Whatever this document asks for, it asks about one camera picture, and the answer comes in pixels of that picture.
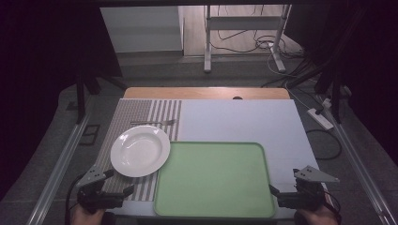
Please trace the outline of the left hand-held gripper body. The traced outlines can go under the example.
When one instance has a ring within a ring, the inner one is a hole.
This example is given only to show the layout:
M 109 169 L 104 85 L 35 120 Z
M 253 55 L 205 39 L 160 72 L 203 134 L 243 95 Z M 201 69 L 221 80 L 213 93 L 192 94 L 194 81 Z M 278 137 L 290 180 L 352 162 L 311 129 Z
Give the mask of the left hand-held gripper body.
M 77 184 L 77 202 L 90 214 L 99 209 L 119 208 L 123 204 L 123 193 L 108 193 L 102 190 L 107 180 L 103 173 L 97 165 L 93 165 Z

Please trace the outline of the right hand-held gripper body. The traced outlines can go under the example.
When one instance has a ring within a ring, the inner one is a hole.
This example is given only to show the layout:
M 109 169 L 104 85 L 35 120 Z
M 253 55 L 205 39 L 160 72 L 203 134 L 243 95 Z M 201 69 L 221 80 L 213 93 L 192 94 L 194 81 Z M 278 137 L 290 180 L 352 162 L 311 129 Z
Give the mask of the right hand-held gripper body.
M 321 205 L 328 204 L 324 183 L 339 183 L 340 179 L 321 172 L 308 165 L 299 172 L 300 180 L 296 181 L 295 192 L 280 192 L 277 203 L 289 209 L 316 211 Z

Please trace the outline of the person's left hand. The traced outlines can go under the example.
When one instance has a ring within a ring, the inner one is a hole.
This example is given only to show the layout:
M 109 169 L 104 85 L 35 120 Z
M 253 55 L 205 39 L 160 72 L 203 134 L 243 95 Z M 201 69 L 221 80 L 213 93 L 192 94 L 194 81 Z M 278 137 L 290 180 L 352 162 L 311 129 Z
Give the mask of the person's left hand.
M 99 209 L 96 213 L 90 214 L 79 204 L 73 211 L 71 225 L 100 225 L 105 211 Z

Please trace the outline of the person's right hand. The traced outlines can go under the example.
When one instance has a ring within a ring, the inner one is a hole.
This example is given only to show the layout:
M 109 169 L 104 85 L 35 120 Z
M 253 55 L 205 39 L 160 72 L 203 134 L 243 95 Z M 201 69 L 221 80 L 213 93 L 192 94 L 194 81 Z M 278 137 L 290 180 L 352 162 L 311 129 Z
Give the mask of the person's right hand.
M 309 225 L 338 225 L 337 218 L 325 206 L 316 211 L 298 209 L 297 212 L 304 216 Z

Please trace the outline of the white power strip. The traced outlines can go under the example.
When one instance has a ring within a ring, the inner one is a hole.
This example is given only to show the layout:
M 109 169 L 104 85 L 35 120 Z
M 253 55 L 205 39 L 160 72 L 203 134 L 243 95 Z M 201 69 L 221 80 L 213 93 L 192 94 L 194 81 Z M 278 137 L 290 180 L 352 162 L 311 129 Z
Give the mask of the white power strip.
M 334 125 L 325 116 L 323 116 L 319 110 L 312 108 L 307 111 L 307 114 L 309 114 L 324 130 L 331 130 L 334 128 Z

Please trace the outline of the green plastic tray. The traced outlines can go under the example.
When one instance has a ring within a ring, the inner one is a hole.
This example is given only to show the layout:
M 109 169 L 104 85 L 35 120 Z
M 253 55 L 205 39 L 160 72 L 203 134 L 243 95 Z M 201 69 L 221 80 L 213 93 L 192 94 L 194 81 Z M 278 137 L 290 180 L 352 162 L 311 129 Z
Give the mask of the green plastic tray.
M 271 218 L 264 149 L 256 142 L 172 142 L 154 211 L 179 218 Z

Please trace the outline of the silver fork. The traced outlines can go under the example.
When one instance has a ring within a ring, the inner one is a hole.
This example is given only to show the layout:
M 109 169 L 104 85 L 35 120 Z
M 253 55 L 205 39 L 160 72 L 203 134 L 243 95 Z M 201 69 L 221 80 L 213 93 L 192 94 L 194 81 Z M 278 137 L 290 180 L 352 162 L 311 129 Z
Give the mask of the silver fork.
M 153 125 L 171 126 L 175 122 L 176 122 L 175 119 L 171 119 L 171 120 L 163 120 L 163 121 L 130 121 L 130 124 L 131 125 L 153 124 Z

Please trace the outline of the grey striped placemat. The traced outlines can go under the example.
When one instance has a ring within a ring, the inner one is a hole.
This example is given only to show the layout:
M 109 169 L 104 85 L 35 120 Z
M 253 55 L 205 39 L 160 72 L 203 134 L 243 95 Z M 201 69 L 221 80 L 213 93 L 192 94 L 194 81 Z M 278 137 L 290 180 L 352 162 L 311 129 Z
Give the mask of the grey striped placemat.
M 122 175 L 115 170 L 111 163 L 111 147 L 120 134 L 138 126 L 160 128 L 168 135 L 171 143 L 176 141 L 178 139 L 181 107 L 182 102 L 177 99 L 122 98 L 119 100 L 95 162 L 103 172 L 111 169 L 115 171 L 115 174 L 105 181 L 102 188 L 104 191 L 120 193 L 124 188 L 134 186 L 134 192 L 127 198 L 129 201 L 152 202 L 154 200 L 159 170 L 152 174 L 135 178 Z M 176 120 L 171 126 L 130 124 L 130 121 L 163 121 L 171 119 Z

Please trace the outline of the white table board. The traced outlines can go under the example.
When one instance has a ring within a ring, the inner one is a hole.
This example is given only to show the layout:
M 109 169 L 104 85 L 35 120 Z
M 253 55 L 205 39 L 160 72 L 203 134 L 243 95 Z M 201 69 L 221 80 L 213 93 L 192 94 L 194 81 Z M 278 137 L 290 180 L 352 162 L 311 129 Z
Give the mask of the white table board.
M 266 156 L 269 185 L 282 192 L 295 188 L 293 169 L 316 164 L 296 105 L 291 99 L 178 100 L 182 102 L 182 107 L 178 139 L 175 142 L 259 143 Z M 274 197 L 273 201 L 273 217 L 246 219 L 272 221 L 292 218 L 293 210 L 279 207 Z M 183 218 L 157 215 L 154 200 L 126 200 L 116 212 L 121 216 L 132 217 Z

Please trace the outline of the black stand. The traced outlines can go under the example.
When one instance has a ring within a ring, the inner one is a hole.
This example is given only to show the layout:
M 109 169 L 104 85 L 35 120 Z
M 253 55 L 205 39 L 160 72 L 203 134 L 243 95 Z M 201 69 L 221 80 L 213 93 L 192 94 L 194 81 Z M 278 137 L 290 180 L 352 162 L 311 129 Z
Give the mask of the black stand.
M 343 71 L 335 63 L 327 62 L 314 88 L 317 94 L 325 94 L 331 88 L 331 114 L 338 124 L 342 123 L 340 116 L 342 80 Z
M 100 84 L 98 78 L 120 88 L 122 91 L 126 91 L 128 87 L 116 78 L 106 75 L 104 72 L 95 69 L 89 69 L 88 71 L 78 71 L 76 73 L 76 94 L 77 94 L 77 111 L 78 118 L 76 123 L 80 124 L 85 115 L 85 98 L 84 90 L 87 89 L 91 95 L 97 95 L 100 92 Z

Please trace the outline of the wooden table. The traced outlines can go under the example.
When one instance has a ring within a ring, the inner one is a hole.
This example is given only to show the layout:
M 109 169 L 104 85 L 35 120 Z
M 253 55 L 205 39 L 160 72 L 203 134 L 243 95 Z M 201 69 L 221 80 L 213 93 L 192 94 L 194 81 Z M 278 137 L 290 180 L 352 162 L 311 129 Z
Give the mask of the wooden table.
M 257 87 L 130 87 L 123 98 L 158 99 L 290 99 L 283 88 Z

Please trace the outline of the white panel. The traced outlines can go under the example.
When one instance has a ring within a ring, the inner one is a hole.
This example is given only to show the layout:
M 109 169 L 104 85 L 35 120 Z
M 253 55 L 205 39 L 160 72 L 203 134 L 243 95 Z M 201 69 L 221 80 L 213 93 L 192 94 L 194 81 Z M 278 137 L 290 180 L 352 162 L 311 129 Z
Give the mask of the white panel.
M 183 50 L 179 7 L 102 7 L 117 53 Z

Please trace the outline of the black floor bracket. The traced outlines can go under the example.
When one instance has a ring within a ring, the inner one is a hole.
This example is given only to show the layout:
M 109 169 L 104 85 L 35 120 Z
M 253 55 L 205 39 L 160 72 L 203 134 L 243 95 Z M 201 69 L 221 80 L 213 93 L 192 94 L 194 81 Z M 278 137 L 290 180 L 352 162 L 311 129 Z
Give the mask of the black floor bracket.
M 91 146 L 94 145 L 100 132 L 100 125 L 87 125 L 84 133 L 79 141 L 79 145 Z

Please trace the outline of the aluminium rail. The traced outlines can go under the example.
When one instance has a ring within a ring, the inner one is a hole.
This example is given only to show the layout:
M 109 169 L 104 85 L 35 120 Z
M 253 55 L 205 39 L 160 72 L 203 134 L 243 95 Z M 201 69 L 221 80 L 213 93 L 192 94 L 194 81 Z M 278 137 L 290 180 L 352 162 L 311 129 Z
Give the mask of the aluminium rail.
M 342 146 L 345 149 L 345 154 L 350 161 L 353 170 L 355 171 L 360 183 L 370 200 L 376 215 L 383 225 L 398 225 L 398 218 L 392 213 L 387 199 L 383 196 L 380 188 L 377 186 L 375 180 L 372 178 L 369 170 L 362 162 L 357 148 L 351 142 L 349 136 L 342 124 L 339 124 L 331 113 L 331 110 L 325 111 L 325 116 L 334 125 L 334 131 L 341 139 Z
M 82 118 L 81 122 L 74 126 L 25 225 L 42 225 L 90 117 L 91 113 L 88 112 Z

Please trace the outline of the white metal stand frame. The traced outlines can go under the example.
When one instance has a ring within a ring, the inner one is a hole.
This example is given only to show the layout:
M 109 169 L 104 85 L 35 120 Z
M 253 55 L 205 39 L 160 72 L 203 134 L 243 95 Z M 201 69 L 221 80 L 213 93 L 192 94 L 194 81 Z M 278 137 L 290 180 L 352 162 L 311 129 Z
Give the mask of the white metal stand frame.
M 272 43 L 268 44 L 271 56 L 280 73 L 286 72 L 281 59 L 279 44 L 282 39 L 283 29 L 285 27 L 290 5 L 284 5 L 280 16 L 216 16 L 212 17 L 210 6 L 206 6 L 205 31 L 206 45 L 204 51 L 204 72 L 211 71 L 211 50 L 210 33 L 216 30 L 270 30 L 275 31 L 276 35 Z

